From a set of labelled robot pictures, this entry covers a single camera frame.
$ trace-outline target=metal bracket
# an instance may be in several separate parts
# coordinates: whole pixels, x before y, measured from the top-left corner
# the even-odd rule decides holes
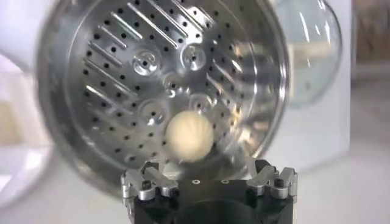
[[[271,186],[271,195],[278,199],[285,199],[290,195],[293,197],[294,202],[296,202],[297,191],[298,173],[292,168],[284,168]]]
[[[129,169],[121,177],[122,197],[131,198],[138,196],[142,201],[151,200],[155,197],[155,186],[150,180],[142,177],[137,170]]]
[[[146,168],[144,176],[147,180],[151,180],[159,186],[162,196],[165,197],[172,197],[179,187],[176,181],[168,179],[154,167]]]
[[[246,181],[246,184],[255,190],[257,196],[264,194],[266,185],[275,177],[275,167],[264,166],[262,170],[252,179]]]

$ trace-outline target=stainless steel drum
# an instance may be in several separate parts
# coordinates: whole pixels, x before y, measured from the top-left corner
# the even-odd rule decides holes
[[[228,179],[261,156],[288,93],[288,54],[261,0],[59,1],[38,53],[38,87],[57,147],[90,182],[119,195],[119,176],[145,161],[172,178]],[[213,124],[209,155],[177,161],[170,118]]]

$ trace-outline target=metal surface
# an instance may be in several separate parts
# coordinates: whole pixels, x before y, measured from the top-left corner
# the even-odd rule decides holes
[[[112,195],[122,171],[165,161],[170,178],[239,178],[261,156],[288,92],[283,34],[267,1],[59,1],[38,54],[46,124],[68,161]],[[179,163],[175,114],[214,123],[213,150]]]

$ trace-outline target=screw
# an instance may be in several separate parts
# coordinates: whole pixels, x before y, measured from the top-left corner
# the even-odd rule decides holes
[[[285,186],[285,182],[282,179],[280,179],[280,178],[276,178],[274,180],[274,186],[275,187],[284,187]]]
[[[150,180],[144,180],[142,182],[142,190],[149,190],[152,188],[152,182]]]

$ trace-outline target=dough ball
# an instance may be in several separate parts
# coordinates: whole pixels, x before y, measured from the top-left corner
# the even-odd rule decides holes
[[[186,162],[203,159],[214,141],[213,126],[195,111],[183,111],[173,117],[165,135],[175,156]]]

